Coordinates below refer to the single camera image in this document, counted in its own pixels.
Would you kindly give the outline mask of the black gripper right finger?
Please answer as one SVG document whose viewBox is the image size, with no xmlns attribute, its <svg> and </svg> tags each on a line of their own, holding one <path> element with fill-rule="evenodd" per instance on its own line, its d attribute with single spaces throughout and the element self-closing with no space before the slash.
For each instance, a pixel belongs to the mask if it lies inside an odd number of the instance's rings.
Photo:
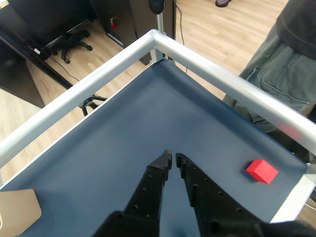
<svg viewBox="0 0 316 237">
<path fill-rule="evenodd" d="M 202 237 L 262 237 L 261 220 L 216 184 L 192 160 L 176 154 Z"/>
</svg>

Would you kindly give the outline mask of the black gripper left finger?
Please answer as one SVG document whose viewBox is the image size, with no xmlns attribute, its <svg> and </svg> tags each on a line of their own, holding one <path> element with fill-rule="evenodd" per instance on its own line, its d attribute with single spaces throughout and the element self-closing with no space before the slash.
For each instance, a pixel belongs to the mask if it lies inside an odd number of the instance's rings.
<svg viewBox="0 0 316 237">
<path fill-rule="evenodd" d="M 163 188 L 172 167 L 172 151 L 150 163 L 123 211 L 112 212 L 95 237 L 158 237 Z"/>
</svg>

